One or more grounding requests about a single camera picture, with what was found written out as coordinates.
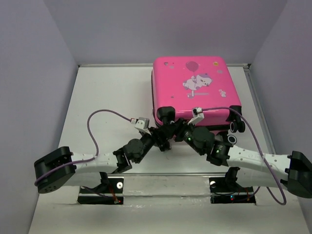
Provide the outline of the pink suitcase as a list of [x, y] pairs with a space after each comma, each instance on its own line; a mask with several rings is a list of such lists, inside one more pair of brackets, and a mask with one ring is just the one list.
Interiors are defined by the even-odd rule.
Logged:
[[151, 73], [153, 117], [162, 122], [157, 111], [171, 106], [175, 117], [190, 120], [193, 109], [205, 109], [206, 126], [225, 142], [237, 143], [235, 132], [244, 132], [242, 105], [226, 62], [217, 56], [159, 57]]

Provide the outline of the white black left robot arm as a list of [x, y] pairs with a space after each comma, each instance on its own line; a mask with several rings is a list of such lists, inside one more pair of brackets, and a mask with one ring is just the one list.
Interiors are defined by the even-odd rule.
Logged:
[[88, 155], [60, 147], [34, 163], [35, 186], [40, 194], [51, 193], [66, 185], [76, 174], [106, 173], [120, 174], [139, 164], [153, 146], [160, 150], [170, 149], [169, 140], [174, 136], [173, 126], [149, 128], [140, 139], [131, 139], [120, 149], [106, 154]]

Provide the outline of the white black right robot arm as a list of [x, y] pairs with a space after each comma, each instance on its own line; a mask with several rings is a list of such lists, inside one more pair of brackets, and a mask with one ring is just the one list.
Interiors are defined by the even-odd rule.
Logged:
[[224, 185], [229, 191], [240, 187], [281, 187], [303, 198], [312, 196], [312, 163], [299, 151], [273, 155], [243, 149], [216, 140], [207, 127], [185, 121], [176, 126], [176, 141], [185, 141], [215, 166], [229, 167]]

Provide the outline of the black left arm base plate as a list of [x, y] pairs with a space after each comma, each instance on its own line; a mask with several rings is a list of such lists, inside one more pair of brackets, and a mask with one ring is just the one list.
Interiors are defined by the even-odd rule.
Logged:
[[123, 205], [124, 177], [108, 176], [109, 185], [99, 184], [95, 188], [80, 187], [77, 197], [81, 205]]

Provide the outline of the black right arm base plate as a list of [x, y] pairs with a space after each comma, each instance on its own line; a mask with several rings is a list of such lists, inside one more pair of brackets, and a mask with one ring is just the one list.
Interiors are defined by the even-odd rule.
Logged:
[[212, 204], [256, 204], [253, 187], [244, 188], [237, 183], [228, 185], [224, 177], [209, 178]]

